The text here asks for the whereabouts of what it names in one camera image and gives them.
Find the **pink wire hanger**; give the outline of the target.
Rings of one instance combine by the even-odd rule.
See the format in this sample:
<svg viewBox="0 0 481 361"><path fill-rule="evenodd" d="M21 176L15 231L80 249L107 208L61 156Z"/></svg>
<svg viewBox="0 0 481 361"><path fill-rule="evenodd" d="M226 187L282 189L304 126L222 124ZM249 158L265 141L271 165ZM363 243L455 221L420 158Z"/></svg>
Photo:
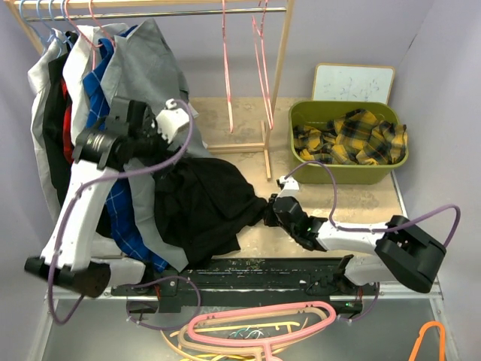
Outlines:
<svg viewBox="0 0 481 361"><path fill-rule="evenodd" d="M258 23L255 16L252 16L253 40L255 58L258 69L259 84L262 93L268 128L274 127L274 115L270 97L270 85L268 80L268 67L265 54L265 17L268 9L268 1L259 1L258 6L262 8L262 15Z"/></svg>

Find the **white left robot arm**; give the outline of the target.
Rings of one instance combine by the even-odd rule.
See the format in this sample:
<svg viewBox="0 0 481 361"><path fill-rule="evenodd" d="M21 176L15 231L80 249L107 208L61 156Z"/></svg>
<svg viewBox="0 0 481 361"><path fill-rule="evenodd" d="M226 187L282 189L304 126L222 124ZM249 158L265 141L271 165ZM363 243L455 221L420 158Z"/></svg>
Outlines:
<svg viewBox="0 0 481 361"><path fill-rule="evenodd" d="M145 102L114 98L109 114L77 136L59 219L41 254L25 261L25 272L51 287L90 298L98 298L108 287L122 285L129 285L138 295L151 292L155 278L143 262L92 255L96 229L108 193L118 179L167 168L181 158L187 146L149 168L125 171L125 164L167 149L184 129L192 129L192 114L180 99L167 100L163 109L154 113Z"/></svg>

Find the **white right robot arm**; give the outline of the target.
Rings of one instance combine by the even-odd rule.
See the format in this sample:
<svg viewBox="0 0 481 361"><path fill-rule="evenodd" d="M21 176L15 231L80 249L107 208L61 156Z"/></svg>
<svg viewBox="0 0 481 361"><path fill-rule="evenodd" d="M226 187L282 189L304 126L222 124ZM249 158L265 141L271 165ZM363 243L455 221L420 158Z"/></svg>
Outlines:
<svg viewBox="0 0 481 361"><path fill-rule="evenodd" d="M282 228L297 244L309 251L345 250L334 276L335 288L351 294L365 284L397 281L418 293L430 293L446 255L446 247L408 219L393 216L384 223L366 225L340 223L303 211L292 196L271 195L264 215L266 226Z"/></svg>

